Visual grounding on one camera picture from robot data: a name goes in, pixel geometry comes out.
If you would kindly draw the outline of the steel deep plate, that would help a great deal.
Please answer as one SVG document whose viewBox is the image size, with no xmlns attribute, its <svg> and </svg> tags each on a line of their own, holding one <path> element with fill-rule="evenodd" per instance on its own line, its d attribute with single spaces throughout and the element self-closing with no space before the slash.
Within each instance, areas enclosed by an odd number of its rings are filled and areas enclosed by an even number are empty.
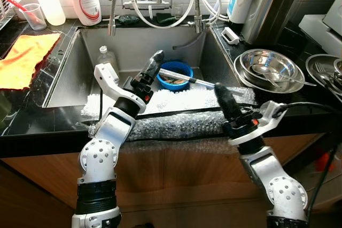
<svg viewBox="0 0 342 228">
<path fill-rule="evenodd" d="M 247 85 L 248 87 L 259 89 L 261 91 L 265 91 L 265 92 L 268 92 L 268 93 L 295 93 L 296 91 L 299 91 L 304 86 L 303 84 L 300 84 L 299 82 L 296 82 L 297 83 L 296 85 L 289 85 L 289 86 L 287 86 L 285 88 L 281 88 L 281 89 L 268 89 L 265 86 L 259 86 L 259 85 L 252 84 L 251 82 L 249 82 L 246 79 L 244 79 L 244 77 L 242 77 L 242 72 L 238 72 L 237 71 L 237 69 L 235 68 L 235 65 L 234 65 L 235 59 L 233 60 L 233 67 L 234 67 L 234 70 L 235 70 L 235 72 L 236 72 L 236 74 L 238 76 L 238 79 L 240 79 L 240 81 L 243 84 Z"/>
<path fill-rule="evenodd" d="M 318 76 L 318 72 L 314 67 L 315 62 L 320 62 L 321 64 L 325 65 L 325 68 L 328 71 L 334 71 L 335 68 L 333 67 L 333 62 L 338 59 L 339 57 L 333 56 L 330 54 L 315 54 L 308 59 L 306 59 L 305 67 L 310 77 L 312 77 L 318 84 L 322 85 L 324 88 L 328 89 L 331 93 L 333 93 L 339 100 L 342 97 L 342 93 L 339 93 L 337 89 L 333 89 L 332 86 L 328 83 L 328 81 L 324 81 Z"/>
</svg>

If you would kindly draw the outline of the wooden sink cabinet front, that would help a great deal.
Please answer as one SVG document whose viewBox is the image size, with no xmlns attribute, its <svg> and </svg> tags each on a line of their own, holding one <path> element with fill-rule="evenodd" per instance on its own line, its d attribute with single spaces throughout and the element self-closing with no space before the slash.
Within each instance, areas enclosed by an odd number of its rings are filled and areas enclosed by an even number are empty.
<svg viewBox="0 0 342 228">
<path fill-rule="evenodd" d="M 81 176 L 76 153 L 5 158 L 5 162 L 74 207 Z M 117 167 L 118 206 L 168 205 L 261 198 L 239 155 L 182 150 L 123 153 Z"/>
</svg>

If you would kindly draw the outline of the small steel bowl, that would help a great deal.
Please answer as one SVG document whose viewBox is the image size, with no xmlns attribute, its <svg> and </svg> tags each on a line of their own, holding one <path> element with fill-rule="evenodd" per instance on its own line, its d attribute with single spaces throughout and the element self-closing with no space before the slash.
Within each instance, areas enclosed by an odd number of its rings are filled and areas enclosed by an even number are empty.
<svg viewBox="0 0 342 228">
<path fill-rule="evenodd" d="M 342 59 L 338 58 L 333 62 L 333 67 L 335 68 L 335 74 L 341 76 L 342 73 Z"/>
</svg>

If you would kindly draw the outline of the stainless steel sink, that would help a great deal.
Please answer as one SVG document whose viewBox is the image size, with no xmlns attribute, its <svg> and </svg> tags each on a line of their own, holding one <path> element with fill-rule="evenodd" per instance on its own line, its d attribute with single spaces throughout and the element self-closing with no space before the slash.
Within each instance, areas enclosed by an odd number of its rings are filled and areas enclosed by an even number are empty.
<svg viewBox="0 0 342 228">
<path fill-rule="evenodd" d="M 61 34 L 45 67 L 32 83 L 31 100 L 43 108 L 84 105 L 98 91 L 94 76 L 99 48 L 113 52 L 117 72 L 124 81 L 137 74 L 156 51 L 165 60 L 190 65 L 198 79 L 238 87 L 241 82 L 230 67 L 229 56 L 215 33 L 176 26 L 171 29 L 118 28 L 110 36 L 105 28 L 76 26 Z"/>
</svg>

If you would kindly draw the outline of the tall steel cylinder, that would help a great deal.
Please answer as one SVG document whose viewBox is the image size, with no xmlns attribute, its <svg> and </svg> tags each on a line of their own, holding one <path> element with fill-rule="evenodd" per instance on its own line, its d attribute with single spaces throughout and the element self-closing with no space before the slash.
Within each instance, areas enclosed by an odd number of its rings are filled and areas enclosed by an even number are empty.
<svg viewBox="0 0 342 228">
<path fill-rule="evenodd" d="M 252 45 L 274 45 L 298 0 L 252 0 L 242 35 Z"/>
</svg>

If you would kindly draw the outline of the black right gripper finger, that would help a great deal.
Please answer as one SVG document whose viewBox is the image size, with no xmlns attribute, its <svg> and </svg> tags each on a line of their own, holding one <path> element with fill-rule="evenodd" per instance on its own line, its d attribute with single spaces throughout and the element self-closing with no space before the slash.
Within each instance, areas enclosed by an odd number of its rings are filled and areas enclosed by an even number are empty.
<svg viewBox="0 0 342 228">
<path fill-rule="evenodd" d="M 221 83 L 215 85 L 215 96 L 217 103 L 224 113 L 225 119 L 230 121 L 233 116 L 233 94 L 231 91 Z"/>
<path fill-rule="evenodd" d="M 232 91 L 221 83 L 219 84 L 219 106 L 226 119 L 242 115 L 241 106 L 236 102 Z"/>
</svg>

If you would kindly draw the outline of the red plastic stick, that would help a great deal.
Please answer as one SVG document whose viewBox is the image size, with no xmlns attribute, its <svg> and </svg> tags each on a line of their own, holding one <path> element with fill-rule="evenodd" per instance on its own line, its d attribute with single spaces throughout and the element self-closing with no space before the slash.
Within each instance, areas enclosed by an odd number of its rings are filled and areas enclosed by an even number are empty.
<svg viewBox="0 0 342 228">
<path fill-rule="evenodd" d="M 29 14 L 32 16 L 32 18 L 35 18 L 34 14 L 32 14 L 29 10 L 27 10 L 26 8 L 24 8 L 24 6 L 20 5 L 19 3 L 17 3 L 17 1 L 15 0 L 6 0 L 9 3 L 11 3 L 14 7 L 20 9 L 20 11 L 22 11 L 24 14 Z"/>
</svg>

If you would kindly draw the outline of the blue plastic bowl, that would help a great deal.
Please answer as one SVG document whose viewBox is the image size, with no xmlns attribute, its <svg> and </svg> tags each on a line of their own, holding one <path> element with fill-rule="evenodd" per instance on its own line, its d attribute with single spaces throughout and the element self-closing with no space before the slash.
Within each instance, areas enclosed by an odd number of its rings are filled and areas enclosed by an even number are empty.
<svg viewBox="0 0 342 228">
<path fill-rule="evenodd" d="M 179 60 L 167 61 L 164 64 L 161 64 L 160 68 L 174 73 L 182 74 L 184 76 L 193 77 L 195 75 L 190 65 Z M 164 87 L 164 89 L 168 89 L 170 91 L 185 90 L 188 88 L 190 84 L 190 82 L 186 80 L 164 76 L 161 73 L 157 75 L 156 79 L 159 82 L 159 84 L 161 84 L 161 86 Z"/>
</svg>

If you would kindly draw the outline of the clear plastic cup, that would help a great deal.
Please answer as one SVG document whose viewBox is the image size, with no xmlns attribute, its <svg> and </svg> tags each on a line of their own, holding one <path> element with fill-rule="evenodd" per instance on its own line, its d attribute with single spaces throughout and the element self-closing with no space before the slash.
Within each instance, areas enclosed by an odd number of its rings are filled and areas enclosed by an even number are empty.
<svg viewBox="0 0 342 228">
<path fill-rule="evenodd" d="M 24 14 L 32 30 L 39 31 L 44 30 L 47 27 L 39 4 L 24 4 L 20 10 L 22 14 Z"/>
</svg>

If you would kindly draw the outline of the small white plastic holder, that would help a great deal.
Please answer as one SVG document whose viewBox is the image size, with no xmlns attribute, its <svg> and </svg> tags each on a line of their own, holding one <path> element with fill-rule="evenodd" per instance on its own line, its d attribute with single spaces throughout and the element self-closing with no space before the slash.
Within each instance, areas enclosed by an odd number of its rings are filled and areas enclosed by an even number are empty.
<svg viewBox="0 0 342 228">
<path fill-rule="evenodd" d="M 239 36 L 229 26 L 223 28 L 221 35 L 229 45 L 237 45 L 240 42 Z"/>
</svg>

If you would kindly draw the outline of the dark scouring pad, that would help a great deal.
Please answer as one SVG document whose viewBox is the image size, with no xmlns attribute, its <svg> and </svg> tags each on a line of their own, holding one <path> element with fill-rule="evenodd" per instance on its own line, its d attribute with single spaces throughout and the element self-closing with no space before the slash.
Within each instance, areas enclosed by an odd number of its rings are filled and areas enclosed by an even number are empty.
<svg viewBox="0 0 342 228">
<path fill-rule="evenodd" d="M 119 15 L 116 17 L 117 21 L 122 25 L 129 26 L 129 25 L 136 25 L 139 23 L 140 18 L 136 15 Z"/>
</svg>

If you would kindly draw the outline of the clear plastic bottle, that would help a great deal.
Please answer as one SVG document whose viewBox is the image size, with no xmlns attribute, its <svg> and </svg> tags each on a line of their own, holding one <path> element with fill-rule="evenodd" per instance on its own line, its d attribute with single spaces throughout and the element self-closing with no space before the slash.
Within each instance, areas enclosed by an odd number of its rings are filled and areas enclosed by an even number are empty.
<svg viewBox="0 0 342 228">
<path fill-rule="evenodd" d="M 107 49 L 105 45 L 102 45 L 99 48 L 100 55 L 98 56 L 98 62 L 100 64 L 111 64 L 113 67 L 113 70 L 115 71 L 115 74 L 117 74 L 118 77 L 120 77 L 119 74 L 119 67 L 118 62 L 115 57 L 115 54 Z"/>
</svg>

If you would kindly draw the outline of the orange plastic item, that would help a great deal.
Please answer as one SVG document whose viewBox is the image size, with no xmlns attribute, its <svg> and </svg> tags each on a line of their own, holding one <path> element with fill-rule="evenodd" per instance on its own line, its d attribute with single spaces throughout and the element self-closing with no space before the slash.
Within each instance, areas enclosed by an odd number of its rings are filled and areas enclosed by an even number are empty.
<svg viewBox="0 0 342 228">
<path fill-rule="evenodd" d="M 327 167 L 328 160 L 330 159 L 330 153 L 323 153 L 320 157 L 317 158 L 314 162 L 314 167 L 316 172 L 323 172 L 325 170 L 330 170 L 330 167 Z"/>
</svg>

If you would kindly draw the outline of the green sponge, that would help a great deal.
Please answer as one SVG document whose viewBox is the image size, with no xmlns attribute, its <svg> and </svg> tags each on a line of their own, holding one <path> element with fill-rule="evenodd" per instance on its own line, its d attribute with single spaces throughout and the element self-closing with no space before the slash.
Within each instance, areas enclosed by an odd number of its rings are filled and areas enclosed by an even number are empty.
<svg viewBox="0 0 342 228">
<path fill-rule="evenodd" d="M 169 13 L 157 13 L 154 19 L 160 26 L 173 25 L 173 23 L 178 21 L 178 17 Z"/>
</svg>

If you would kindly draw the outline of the large steel bowl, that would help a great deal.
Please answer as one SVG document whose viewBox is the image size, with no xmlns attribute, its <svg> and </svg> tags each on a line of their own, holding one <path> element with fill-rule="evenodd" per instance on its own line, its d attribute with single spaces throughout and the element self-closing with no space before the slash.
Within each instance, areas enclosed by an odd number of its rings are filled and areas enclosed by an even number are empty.
<svg viewBox="0 0 342 228">
<path fill-rule="evenodd" d="M 305 78 L 300 67 L 288 57 L 272 50 L 254 48 L 243 52 L 235 59 L 235 68 L 242 72 L 242 77 L 252 84 L 265 86 L 268 89 L 281 89 L 296 85 L 288 77 L 301 80 Z M 261 65 L 271 70 L 269 74 L 255 72 L 253 65 Z"/>
</svg>

